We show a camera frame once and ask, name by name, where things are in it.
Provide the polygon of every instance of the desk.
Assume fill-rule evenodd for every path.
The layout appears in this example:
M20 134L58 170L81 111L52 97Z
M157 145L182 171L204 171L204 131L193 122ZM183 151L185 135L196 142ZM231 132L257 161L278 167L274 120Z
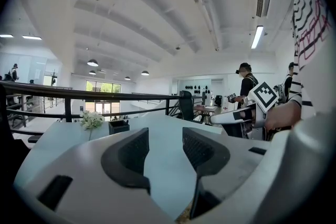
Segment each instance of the desk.
M150 151L144 176L151 183L151 197L173 220L194 196L196 173L183 152L182 128L195 127L221 135L221 129L176 119L166 115L147 115L129 119L130 130L149 128ZM92 132L91 139L109 135L108 123ZM14 185L25 188L46 165L71 147L89 139L79 123L55 122L38 140L20 167Z
M205 120L205 123L207 122L209 124L209 117L210 113L214 113L217 110L218 107L216 106L203 106L203 105L196 105L194 106L194 110L196 110L198 113L202 113L201 122Z

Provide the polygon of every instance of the person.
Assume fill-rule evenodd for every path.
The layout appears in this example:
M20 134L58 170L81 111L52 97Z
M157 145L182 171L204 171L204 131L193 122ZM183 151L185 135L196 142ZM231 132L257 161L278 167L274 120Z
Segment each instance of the person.
M295 125L336 105L333 57L335 23L325 0L294 0L292 30L295 39L289 101L268 111L266 129Z
M292 77L294 73L294 62L291 62L288 66L288 74L285 79L285 96L286 96L286 103L288 102L289 98L289 91L290 91L290 86L292 85Z
M258 80L253 76L252 68L246 62L243 62L240 65L239 69L236 70L236 74L239 74L239 76L243 78L240 89L240 96L234 98L234 102L239 102L238 109L240 109L242 107L240 101L244 97L248 96L250 90L252 90L258 84Z
M12 76L12 81L15 82L16 80L19 79L19 77L17 76L17 63L14 64L13 68L10 71L10 75Z

